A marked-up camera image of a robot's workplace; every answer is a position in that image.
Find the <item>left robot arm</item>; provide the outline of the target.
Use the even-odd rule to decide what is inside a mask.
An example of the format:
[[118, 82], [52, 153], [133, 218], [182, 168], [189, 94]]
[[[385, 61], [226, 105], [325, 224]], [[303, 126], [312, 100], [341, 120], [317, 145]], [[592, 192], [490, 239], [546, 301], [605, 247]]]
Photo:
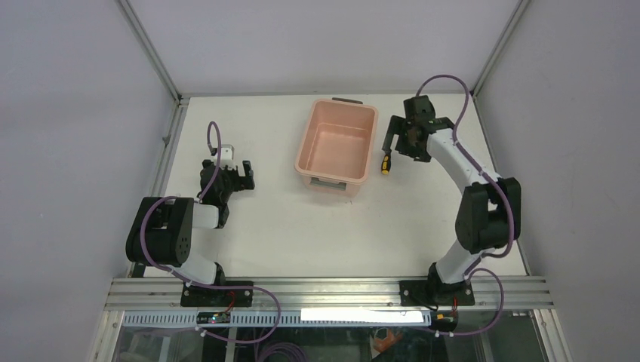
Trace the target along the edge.
[[209, 306], [225, 301], [226, 277], [219, 263], [192, 250], [192, 231], [223, 228], [229, 218], [231, 195], [255, 188], [250, 161], [242, 162], [242, 172], [232, 161], [216, 166], [213, 160], [202, 162], [202, 201], [143, 198], [125, 242], [129, 261], [177, 273], [191, 285], [200, 284], [198, 297]]

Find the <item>yellow black screwdriver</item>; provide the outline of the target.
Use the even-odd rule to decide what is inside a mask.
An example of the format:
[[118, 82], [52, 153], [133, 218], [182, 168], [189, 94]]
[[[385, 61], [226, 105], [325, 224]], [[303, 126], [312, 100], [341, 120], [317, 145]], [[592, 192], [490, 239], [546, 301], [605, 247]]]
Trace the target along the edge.
[[391, 155], [390, 154], [385, 154], [383, 157], [383, 160], [381, 162], [381, 173], [384, 175], [389, 174], [391, 169]]

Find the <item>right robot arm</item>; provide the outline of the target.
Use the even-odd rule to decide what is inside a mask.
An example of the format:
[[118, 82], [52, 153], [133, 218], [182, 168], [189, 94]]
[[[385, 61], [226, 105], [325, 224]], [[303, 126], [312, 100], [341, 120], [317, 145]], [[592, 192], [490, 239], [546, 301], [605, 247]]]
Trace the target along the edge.
[[429, 268], [420, 288], [434, 305], [445, 305], [464, 290], [472, 268], [485, 257], [503, 258], [519, 236], [522, 188], [513, 177], [490, 172], [465, 148], [458, 124], [437, 117], [427, 96], [403, 102], [404, 115], [394, 115], [383, 141], [381, 171], [391, 170], [392, 152], [419, 162], [437, 161], [454, 181], [461, 202], [454, 223], [456, 240]]

